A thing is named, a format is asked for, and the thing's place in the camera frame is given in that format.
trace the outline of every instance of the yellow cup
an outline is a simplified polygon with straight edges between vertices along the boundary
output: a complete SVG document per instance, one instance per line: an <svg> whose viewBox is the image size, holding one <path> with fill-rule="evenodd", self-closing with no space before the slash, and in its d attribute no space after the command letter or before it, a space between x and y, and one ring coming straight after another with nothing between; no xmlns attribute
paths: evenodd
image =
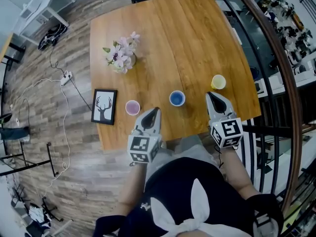
<svg viewBox="0 0 316 237"><path fill-rule="evenodd" d="M223 89L226 86L226 79L222 75L215 75L212 79L211 87L213 89Z"/></svg>

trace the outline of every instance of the black shirt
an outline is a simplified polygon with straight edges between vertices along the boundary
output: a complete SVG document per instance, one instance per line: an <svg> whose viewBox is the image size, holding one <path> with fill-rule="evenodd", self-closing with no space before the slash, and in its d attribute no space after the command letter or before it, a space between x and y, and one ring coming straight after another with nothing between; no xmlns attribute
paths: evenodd
<svg viewBox="0 0 316 237"><path fill-rule="evenodd" d="M256 195L244 200L212 164L192 158L180 158L166 164L151 176L141 200L126 217L99 218L93 237L102 237L117 229L119 237L159 237L166 234L165 230L153 222L151 209L146 210L141 205L150 205L150 198L156 198L172 215L176 225L192 219L194 217L190 199L195 179L202 184L208 198L210 214L205 223L238 228L253 236L253 225L258 224L257 218L267 214L268 218L277 222L276 231L280 233L283 215L275 195Z"/></svg>

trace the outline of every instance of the wooden handrail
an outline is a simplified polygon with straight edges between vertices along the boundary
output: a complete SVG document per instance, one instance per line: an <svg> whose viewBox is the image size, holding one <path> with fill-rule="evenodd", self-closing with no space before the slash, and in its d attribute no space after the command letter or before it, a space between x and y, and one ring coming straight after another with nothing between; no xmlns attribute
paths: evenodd
<svg viewBox="0 0 316 237"><path fill-rule="evenodd" d="M267 20L259 6L254 0L241 0L249 9L253 17L257 20L259 26L262 29L263 34L268 40L268 43L273 50L276 59L279 62L280 73L282 76L283 84L288 93L291 114L292 114L292 145L291 145L291 161L290 161L290 172L286 187L286 194L283 200L282 212L286 213L289 208L301 165L302 155L302 110L300 104L300 98L298 95L294 75L290 63L285 55L284 49L281 42L274 31L271 23Z"/></svg>

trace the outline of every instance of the pink cup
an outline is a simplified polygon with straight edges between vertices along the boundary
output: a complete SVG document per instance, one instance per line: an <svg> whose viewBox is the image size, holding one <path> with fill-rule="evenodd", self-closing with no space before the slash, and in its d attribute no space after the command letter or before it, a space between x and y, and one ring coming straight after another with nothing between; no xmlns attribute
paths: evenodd
<svg viewBox="0 0 316 237"><path fill-rule="evenodd" d="M125 110L129 115L135 116L140 111L140 105L135 100L129 100L125 105Z"/></svg>

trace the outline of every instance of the blue cup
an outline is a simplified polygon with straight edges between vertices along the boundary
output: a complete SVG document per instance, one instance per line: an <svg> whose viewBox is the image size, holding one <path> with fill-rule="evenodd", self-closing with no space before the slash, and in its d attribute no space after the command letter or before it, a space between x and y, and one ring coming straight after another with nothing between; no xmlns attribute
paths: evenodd
<svg viewBox="0 0 316 237"><path fill-rule="evenodd" d="M171 92L169 96L169 101L173 106L181 106L186 101L186 96L180 90L175 90Z"/></svg>

